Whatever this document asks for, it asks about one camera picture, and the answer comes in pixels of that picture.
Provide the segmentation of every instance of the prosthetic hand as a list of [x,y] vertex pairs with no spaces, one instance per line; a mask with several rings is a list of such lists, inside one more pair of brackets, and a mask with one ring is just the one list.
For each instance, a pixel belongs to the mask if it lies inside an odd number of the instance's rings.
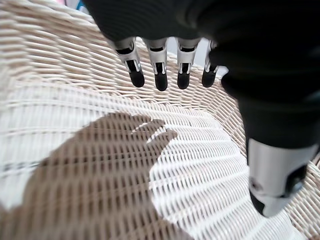
[[320,18],[317,1],[85,0],[132,83],[144,85],[135,37],[143,38],[155,86],[167,88],[167,38],[178,45],[177,84],[185,89],[200,37],[210,40],[202,84],[226,66],[225,90],[242,115],[249,191],[265,217],[303,187],[320,143]]

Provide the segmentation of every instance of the black fingertip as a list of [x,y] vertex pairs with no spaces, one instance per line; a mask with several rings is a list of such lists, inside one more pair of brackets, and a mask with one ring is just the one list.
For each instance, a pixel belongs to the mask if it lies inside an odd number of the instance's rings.
[[177,84],[180,89],[186,89],[189,86],[190,74],[186,72],[178,73]]
[[201,82],[205,88],[210,88],[214,84],[215,79],[216,73],[214,71],[210,70],[209,72],[206,72],[205,70],[203,70]]
[[260,202],[253,194],[251,191],[250,192],[250,198],[251,198],[251,201],[252,201],[252,204],[254,206],[254,208],[257,210],[258,213],[260,213],[262,216],[264,216],[264,208],[265,208],[265,205]]
[[158,73],[154,75],[154,80],[155,80],[156,89],[158,89],[161,92],[167,89],[168,78],[166,73],[165,74]]
[[137,88],[143,87],[143,85],[145,84],[145,77],[142,72],[142,69],[140,71],[131,71],[129,72],[129,75],[131,78],[131,82],[135,87]]

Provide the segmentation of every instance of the woven wicker surface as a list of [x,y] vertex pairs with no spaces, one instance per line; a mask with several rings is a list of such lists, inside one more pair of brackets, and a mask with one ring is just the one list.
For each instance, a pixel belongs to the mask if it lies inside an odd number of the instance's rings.
[[89,16],[46,0],[0,9],[1,239],[300,239],[291,221],[320,233],[315,165],[289,214],[255,212],[236,103],[201,86],[203,69],[180,90],[169,54],[159,92],[138,41],[134,88]]

